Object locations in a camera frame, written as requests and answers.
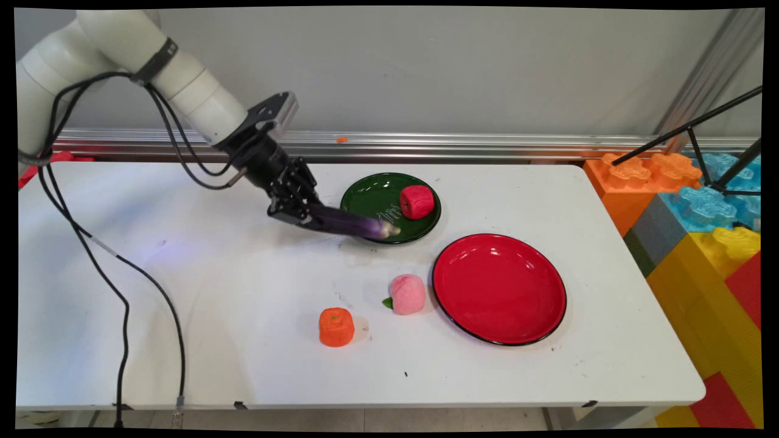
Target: black cable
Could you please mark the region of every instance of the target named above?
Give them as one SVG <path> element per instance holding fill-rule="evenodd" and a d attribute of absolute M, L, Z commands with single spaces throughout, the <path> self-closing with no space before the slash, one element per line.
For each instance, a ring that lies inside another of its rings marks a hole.
<path fill-rule="evenodd" d="M 171 129 L 171 123 L 167 120 L 167 117 L 165 116 L 165 110 L 162 108 L 160 99 L 157 97 L 157 94 L 154 92 L 155 89 L 147 88 L 146 90 L 149 91 L 149 95 L 151 96 L 152 100 L 154 100 L 154 104 L 157 106 L 157 109 L 160 111 L 160 115 L 162 116 L 162 122 L 165 124 L 165 130 L 167 130 L 167 135 L 171 138 L 171 143 L 173 144 L 173 150 L 176 151 L 176 155 L 178 155 L 178 160 L 182 163 L 182 167 L 187 172 L 187 175 L 189 175 L 189 177 L 194 182 L 197 182 L 199 185 L 205 187 L 206 189 L 211 189 L 211 190 L 229 189 L 230 188 L 229 184 L 223 184 L 223 185 L 206 184 L 205 182 L 202 182 L 199 179 L 197 179 L 197 177 L 195 177 L 192 171 L 189 170 L 189 167 L 184 162 L 184 157 L 182 156 L 182 152 L 178 149 L 178 143 L 176 143 L 176 139 L 173 135 L 173 129 Z"/>
<path fill-rule="evenodd" d="M 119 299 L 121 299 L 122 304 L 125 305 L 125 318 L 124 321 L 122 322 L 122 342 L 124 344 L 124 352 L 122 353 L 122 363 L 119 364 L 119 373 L 116 379 L 116 421 L 114 422 L 114 427 L 121 428 L 124 427 L 122 423 L 122 380 L 124 379 L 125 365 L 127 365 L 127 356 L 129 355 L 129 343 L 127 340 L 127 322 L 130 317 L 130 303 L 127 301 L 125 296 L 122 295 L 122 293 L 116 288 L 116 286 L 114 286 L 114 284 L 111 283 L 111 280 L 108 279 L 108 276 L 106 276 L 105 272 L 103 272 L 103 270 L 100 268 L 100 264 L 98 264 L 97 260 L 95 260 L 95 257 L 92 254 L 92 250 L 86 244 L 86 241 L 84 240 L 84 236 L 81 234 L 80 226 L 73 220 L 72 216 L 70 215 L 70 212 L 68 211 L 68 207 L 65 205 L 65 199 L 62 197 L 62 194 L 59 191 L 59 187 L 57 186 L 56 180 L 54 179 L 54 173 L 51 171 L 51 165 L 50 164 L 47 165 L 46 169 L 49 172 L 49 176 L 52 178 L 51 183 L 55 188 L 57 197 L 60 199 L 60 202 L 62 202 L 62 209 L 60 210 L 60 212 L 65 217 L 65 219 L 67 219 L 68 222 L 70 222 L 73 231 L 76 232 L 76 236 L 79 238 L 81 245 L 84 247 L 86 254 L 90 257 L 90 260 L 92 261 L 92 264 L 95 266 L 97 272 L 106 282 L 106 284 L 108 284 L 108 287 L 111 288 L 112 291 L 114 291 L 114 293 L 116 294 L 116 296 L 119 297 Z M 38 168 L 38 174 L 41 176 L 41 185 L 44 187 L 46 196 L 48 196 L 51 203 L 53 203 L 54 205 L 58 205 L 54 197 L 51 195 L 51 191 L 48 189 L 48 185 L 46 184 L 46 178 L 44 177 L 44 173 L 43 173 L 43 168 L 41 167 Z"/>
<path fill-rule="evenodd" d="M 206 166 L 203 164 L 203 162 L 200 160 L 200 157 L 198 157 L 197 154 L 195 154 L 195 150 L 192 149 L 192 145 L 189 144 L 189 140 L 187 140 L 187 136 L 186 136 L 186 134 L 184 134 L 184 128 L 182 127 L 181 122 L 178 120 L 178 117 L 176 116 L 176 113 L 173 111 L 173 108 L 171 108 L 171 105 L 167 102 L 167 100 L 163 97 L 163 95 L 160 93 L 160 91 L 157 88 L 155 88 L 151 84 L 148 84 L 148 88 L 150 90 L 152 90 L 155 94 L 157 94 L 157 96 L 160 98 L 160 101 L 162 102 L 162 104 L 167 109 L 167 112 L 170 113 L 171 118 L 173 118 L 173 123 L 175 123 L 176 127 L 178 128 L 178 133 L 182 136 L 182 139 L 184 140 L 184 144 L 187 146 L 187 149 L 189 150 L 189 153 L 192 155 L 193 158 L 195 158 L 195 162 L 197 162 L 197 164 L 200 166 L 200 168 L 205 173 L 207 173 L 208 175 L 211 175 L 211 176 L 221 176 L 221 175 L 224 175 L 224 173 L 230 168 L 230 166 L 232 166 L 233 160 L 235 159 L 235 157 L 237 157 L 239 154 L 235 154 L 232 157 L 230 157 L 230 159 L 227 160 L 227 164 L 224 165 L 222 170 L 216 171 L 216 172 L 208 170 L 206 168 Z"/>
<path fill-rule="evenodd" d="M 93 77 L 91 77 L 89 79 L 85 79 L 85 80 L 83 80 L 81 82 L 74 83 L 73 85 L 70 85 L 70 86 L 68 86 L 66 88 L 63 88 L 59 93 L 57 93 L 57 95 L 55 96 L 55 99 L 54 99 L 54 103 L 52 105 L 51 117 L 49 118 L 48 135 L 47 135 L 47 138 L 46 138 L 46 143 L 44 145 L 44 149 L 41 152 L 41 157 L 50 157 L 52 155 L 53 148 L 54 148 L 54 142 L 56 141 L 57 137 L 59 137 L 59 134 L 62 132 L 62 130 L 65 128 L 65 124 L 68 121 L 68 119 L 70 118 L 70 114 L 73 111 L 73 108 L 76 106 L 76 102 L 81 98 L 81 95 L 86 91 L 86 89 L 89 88 L 92 84 L 94 84 L 94 83 L 96 83 L 98 81 L 101 81 L 101 80 L 104 80 L 104 79 L 109 79 L 111 77 L 116 77 L 116 76 L 126 77 L 128 79 L 132 78 L 132 75 L 130 73 L 127 73 L 127 72 L 104 72 L 104 73 L 100 73 L 98 75 L 95 75 L 95 76 L 93 76 Z M 145 85 L 144 88 L 149 93 L 149 95 L 152 97 L 152 99 L 154 100 L 155 105 L 157 106 L 157 110 L 160 112 L 160 117 L 162 118 L 163 123 L 165 124 L 165 129 L 167 130 L 167 134 L 168 134 L 168 136 L 171 139 L 171 144 L 173 145 L 173 148 L 174 148 L 174 150 L 176 152 L 176 155 L 178 156 L 179 161 L 182 164 L 182 167 L 187 172 L 187 175 L 189 175 L 189 177 L 194 182 L 196 182 L 198 185 L 200 185 L 200 186 L 202 186 L 202 187 L 204 187 L 206 189 L 224 190 L 224 189 L 230 188 L 232 186 L 232 184 L 230 184 L 230 183 L 224 184 L 224 185 L 210 185 L 210 184 L 206 184 L 205 182 L 203 182 L 200 179 L 198 179 L 189 170 L 189 167 L 186 165 L 186 163 L 184 161 L 184 157 L 182 156 L 181 151 L 178 148 L 178 143 L 176 142 L 175 137 L 173 135 L 173 129 L 171 128 L 170 122 L 167 120 L 167 116 L 165 115 L 164 109 L 162 108 L 162 106 L 160 104 L 160 100 L 162 100 L 162 102 L 164 102 L 164 105 L 167 107 L 167 109 L 171 113 L 171 117 L 173 118 L 176 126 L 178 127 L 178 131 L 179 131 L 180 135 L 182 136 L 182 139 L 184 140 L 185 145 L 189 149 L 189 153 L 192 155 L 192 157 L 195 159 L 196 163 L 203 169 L 203 171 L 205 173 L 207 173 L 208 175 L 212 175 L 212 176 L 223 175 L 230 168 L 230 166 L 233 164 L 234 157 L 237 157 L 238 155 L 235 154 L 233 157 L 231 157 L 228 160 L 227 164 L 224 166 L 224 168 L 222 168 L 220 171 L 217 171 L 217 172 L 209 171 L 205 167 L 203 162 L 200 160 L 200 158 L 197 156 L 197 154 L 195 153 L 194 149 L 192 149 L 192 145 L 189 143 L 189 139 L 187 139 L 187 136 L 184 133 L 184 129 L 183 129 L 181 123 L 179 122 L 178 117 L 173 112 L 172 108 L 170 107 L 168 102 L 165 100 L 165 98 L 162 96 L 160 91 L 157 90 L 157 88 L 155 88 L 151 84 Z M 71 101 L 69 102 L 68 106 L 66 107 L 65 113 L 62 116 L 62 120 L 60 121 L 59 125 L 55 129 L 54 125 L 56 123 L 56 118 L 57 118 L 56 114 L 57 114 L 57 108 L 59 106 L 59 102 L 67 93 L 69 93 L 70 91 L 73 91 L 73 90 L 76 90 L 76 92 L 73 94 L 73 96 L 71 98 Z"/>
<path fill-rule="evenodd" d="M 96 83 L 97 81 L 108 79 L 115 76 L 124 76 L 127 78 L 132 77 L 129 73 L 126 72 L 105 72 L 101 73 L 99 75 L 93 76 L 90 79 L 86 79 L 84 81 L 81 81 L 79 83 L 75 83 L 69 87 L 66 87 L 65 89 L 61 90 L 57 95 L 55 96 L 54 102 L 52 104 L 51 109 L 51 117 L 49 119 L 49 129 L 47 134 L 46 143 L 44 144 L 44 149 L 41 153 L 41 157 L 51 157 L 53 154 L 53 146 L 54 142 L 56 141 L 59 134 L 62 132 L 62 130 L 65 127 L 65 124 L 67 123 L 68 119 L 70 118 L 70 115 L 73 111 L 73 108 L 76 106 L 76 102 L 81 98 L 82 94 L 86 91 L 87 88 L 89 88 L 93 83 Z M 221 185 L 221 186 L 215 186 L 215 185 L 208 185 L 199 179 L 195 177 L 195 175 L 189 170 L 189 167 L 186 165 L 184 161 L 184 157 L 181 154 L 181 151 L 178 149 L 178 144 L 175 141 L 175 137 L 173 135 L 173 130 L 171 128 L 170 122 L 167 120 L 167 116 L 165 115 L 164 109 L 162 108 L 162 105 L 160 104 L 160 100 L 164 102 L 164 106 L 167 107 L 168 111 L 171 114 L 171 117 L 174 119 L 174 122 L 178 128 L 179 133 L 182 136 L 182 139 L 184 140 L 185 144 L 187 145 L 190 154 L 195 158 L 195 160 L 200 164 L 200 167 L 206 171 L 209 175 L 222 175 L 225 173 L 225 171 L 232 165 L 233 158 L 231 158 L 224 169 L 222 169 L 219 172 L 211 172 L 205 169 L 203 166 L 202 161 L 197 157 L 197 154 L 195 154 L 195 151 L 192 149 L 191 145 L 189 144 L 189 141 L 186 138 L 186 135 L 184 133 L 184 129 L 182 128 L 181 123 L 178 120 L 178 117 L 171 109 L 170 105 L 166 102 L 164 97 L 160 94 L 159 90 L 157 90 L 154 86 L 151 84 L 147 84 L 145 86 L 146 91 L 149 93 L 149 95 L 152 97 L 152 100 L 154 100 L 155 105 L 157 106 L 157 109 L 160 112 L 160 116 L 163 119 L 163 122 L 165 124 L 166 130 L 168 135 L 171 138 L 171 144 L 173 144 L 174 150 L 176 151 L 176 154 L 178 155 L 178 159 L 182 163 L 182 166 L 186 170 L 187 174 L 190 178 L 192 178 L 193 181 L 197 182 L 199 185 L 207 188 L 207 189 L 226 189 L 231 186 L 230 183 Z M 59 102 L 60 100 L 70 91 L 75 90 L 76 92 L 71 97 L 71 101 L 68 103 L 65 113 L 63 114 L 62 120 L 55 128 L 56 123 L 56 113 L 58 110 Z M 73 228 L 73 231 L 76 233 L 76 236 L 79 238 L 79 241 L 81 242 L 81 245 L 86 250 L 87 255 L 89 256 L 90 260 L 92 261 L 92 264 L 95 266 L 95 269 L 100 274 L 100 276 L 103 278 L 103 280 L 108 284 L 108 286 L 111 288 L 111 290 L 119 297 L 119 299 L 122 301 L 122 303 L 125 306 L 125 316 L 124 321 L 122 324 L 122 340 L 124 344 L 124 353 L 122 355 L 122 362 L 119 366 L 118 371 L 118 377 L 117 377 L 117 402 L 116 402 L 116 422 L 114 423 L 114 427 L 123 427 L 122 422 L 122 381 L 124 378 L 124 371 L 125 366 L 127 363 L 127 358 L 129 356 L 129 342 L 128 342 L 128 336 L 127 336 L 127 325 L 129 321 L 129 312 L 130 312 L 130 305 L 127 299 L 124 295 L 114 286 L 113 283 L 108 279 L 108 276 L 103 272 L 103 270 L 100 268 L 100 265 L 97 263 L 97 260 L 95 259 L 94 255 L 92 254 L 91 249 L 86 243 L 86 240 L 84 239 L 84 236 L 87 238 L 93 240 L 98 245 L 103 247 L 103 249 L 106 249 L 111 255 L 115 256 L 117 259 L 121 260 L 123 263 L 127 264 L 128 266 L 132 267 L 133 269 L 140 272 L 144 277 L 146 277 L 149 281 L 154 284 L 154 286 L 160 291 L 160 293 L 163 295 L 166 303 L 168 304 L 168 307 L 171 309 L 171 313 L 173 314 L 173 319 L 176 325 L 176 333 L 178 335 L 178 345 L 179 345 L 179 353 L 181 355 L 181 379 L 179 381 L 179 387 L 178 387 L 178 399 L 177 399 L 177 406 L 180 403 L 183 403 L 184 398 L 184 385 L 185 385 L 185 369 L 186 369 L 186 362 L 185 362 L 185 351 L 184 351 L 184 338 L 182 334 L 182 328 L 181 323 L 178 319 L 178 314 L 176 313 L 175 307 L 173 306 L 173 302 L 171 301 L 170 297 L 167 295 L 165 290 L 160 286 L 159 283 L 157 283 L 156 280 L 154 280 L 151 275 L 149 275 L 145 270 L 141 269 L 134 263 L 130 262 L 126 258 L 120 256 L 116 252 L 114 252 L 112 249 L 108 248 L 103 242 L 101 242 L 99 239 L 95 238 L 91 233 L 89 233 L 86 229 L 84 229 L 78 222 L 76 222 L 72 215 L 70 214 L 70 211 L 65 204 L 65 198 L 62 196 L 62 193 L 60 192 L 59 186 L 57 184 L 57 180 L 54 176 L 54 172 L 51 169 L 51 164 L 45 165 L 46 170 L 49 174 L 49 177 L 51 178 L 51 184 L 54 187 L 55 193 L 57 195 L 57 200 L 55 199 L 54 195 L 51 194 L 51 190 L 48 187 L 48 184 L 46 183 L 46 178 L 43 173 L 43 167 L 38 166 L 39 174 L 41 177 L 41 186 L 43 187 L 44 191 L 46 192 L 46 196 L 51 201 L 51 203 L 57 208 L 57 210 L 62 214 L 62 216 L 70 223 L 71 227 Z"/>
<path fill-rule="evenodd" d="M 46 184 L 46 180 L 43 178 L 43 175 L 41 176 L 41 185 L 44 188 L 44 191 L 46 192 L 47 196 L 49 197 L 49 200 L 54 204 L 54 206 L 59 210 L 59 212 L 62 214 L 62 216 L 67 219 L 70 224 L 77 229 L 78 232 L 84 234 L 87 238 L 93 239 L 92 233 L 88 232 L 84 227 L 82 227 L 78 222 L 76 222 L 72 216 L 70 215 L 70 211 L 67 210 L 67 206 L 65 205 L 65 199 L 62 197 L 62 194 L 59 192 L 59 187 L 57 184 L 57 180 L 54 177 L 54 173 L 51 170 L 51 165 L 49 164 L 46 166 L 47 171 L 49 172 L 49 175 L 51 177 L 51 183 L 55 188 L 55 191 L 57 193 L 57 197 L 60 199 L 60 203 L 62 203 L 62 207 L 59 203 L 56 203 L 53 199 L 53 196 L 51 196 L 51 192 L 49 192 L 48 185 Z M 160 291 L 163 298 L 165 298 L 165 302 L 167 302 L 167 306 L 171 309 L 171 313 L 173 314 L 173 321 L 176 324 L 176 333 L 178 335 L 178 348 L 179 352 L 181 354 L 181 365 L 182 365 L 182 371 L 181 371 L 181 379 L 179 380 L 178 384 L 178 395 L 179 397 L 182 397 L 184 395 L 184 382 L 185 382 L 185 368 L 186 368 L 186 362 L 185 362 L 185 355 L 184 355 L 184 337 L 182 335 L 182 325 L 178 320 L 178 313 L 176 312 L 175 307 L 173 306 L 173 302 L 171 301 L 170 297 L 167 295 L 165 290 L 160 286 L 159 283 L 157 283 L 157 280 L 154 280 L 154 278 L 149 275 L 145 270 L 141 269 L 137 265 L 135 265 L 130 260 L 127 260 L 125 257 L 122 257 L 120 254 L 116 254 L 115 257 L 119 260 L 121 260 L 123 263 L 129 265 L 131 268 L 137 270 L 141 274 L 143 274 L 144 277 L 146 277 L 149 281 L 154 284 L 154 286 L 157 288 L 157 290 Z"/>

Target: metal rail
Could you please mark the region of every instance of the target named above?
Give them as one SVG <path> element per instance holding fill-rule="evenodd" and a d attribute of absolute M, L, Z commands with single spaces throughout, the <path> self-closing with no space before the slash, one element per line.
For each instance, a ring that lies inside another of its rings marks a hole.
<path fill-rule="evenodd" d="M 227 156 L 188 131 L 192 146 L 205 162 Z M 344 143 L 337 139 L 346 137 Z M 281 144 L 290 155 L 312 163 L 480 163 L 517 164 L 530 160 L 579 161 L 606 153 L 624 154 L 655 136 L 531 136 L 510 134 L 424 134 L 408 132 L 287 131 Z M 740 154 L 755 142 L 744 137 L 700 137 L 703 152 Z M 99 161 L 176 161 L 163 129 L 66 129 L 56 151 L 95 157 Z M 662 152 L 662 145 L 643 153 Z M 685 153 L 693 155 L 692 148 Z"/>

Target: white wall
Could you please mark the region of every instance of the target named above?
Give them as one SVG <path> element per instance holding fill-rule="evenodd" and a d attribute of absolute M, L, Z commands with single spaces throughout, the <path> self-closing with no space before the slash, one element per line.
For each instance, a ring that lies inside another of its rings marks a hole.
<path fill-rule="evenodd" d="M 735 74 L 733 81 L 722 93 L 715 107 L 725 104 L 738 96 L 754 89 L 763 83 L 763 46 L 761 41 L 758 47 Z M 758 137 L 762 131 L 763 96 L 740 104 L 726 111 L 696 128 L 699 136 L 744 136 Z"/>
<path fill-rule="evenodd" d="M 245 105 L 292 90 L 292 129 L 651 134 L 726 10 L 168 9 L 162 27 Z M 73 11 L 15 9 L 16 58 Z M 71 127 L 161 127 L 112 79 Z"/>

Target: small orange object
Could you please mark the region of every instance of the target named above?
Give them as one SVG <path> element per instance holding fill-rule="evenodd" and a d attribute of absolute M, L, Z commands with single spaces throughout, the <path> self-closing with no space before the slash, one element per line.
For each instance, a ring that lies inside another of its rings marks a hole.
<path fill-rule="evenodd" d="M 328 347 L 343 347 L 354 337 L 351 313 L 340 307 L 324 309 L 319 315 L 319 340 Z"/>

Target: white table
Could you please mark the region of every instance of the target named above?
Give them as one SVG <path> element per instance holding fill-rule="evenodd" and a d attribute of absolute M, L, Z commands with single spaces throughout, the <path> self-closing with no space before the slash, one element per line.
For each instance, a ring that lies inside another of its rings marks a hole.
<path fill-rule="evenodd" d="M 57 163 L 84 228 L 154 276 L 182 320 L 188 408 L 599 407 L 689 404 L 703 383 L 584 172 L 567 165 L 311 166 L 337 206 L 357 179 L 422 178 L 441 220 L 424 238 L 376 245 L 266 216 L 247 181 L 201 189 L 179 164 Z M 429 278 L 439 252 L 474 233 L 541 251 L 568 294 L 561 326 L 524 347 L 479 341 L 432 295 L 412 316 L 381 301 L 398 274 Z M 178 345 L 144 277 L 95 247 L 131 303 L 124 402 L 171 408 Z M 319 343 L 318 316 L 341 306 L 357 331 Z M 123 306 L 100 279 L 38 178 L 19 193 L 20 409 L 111 408 Z"/>

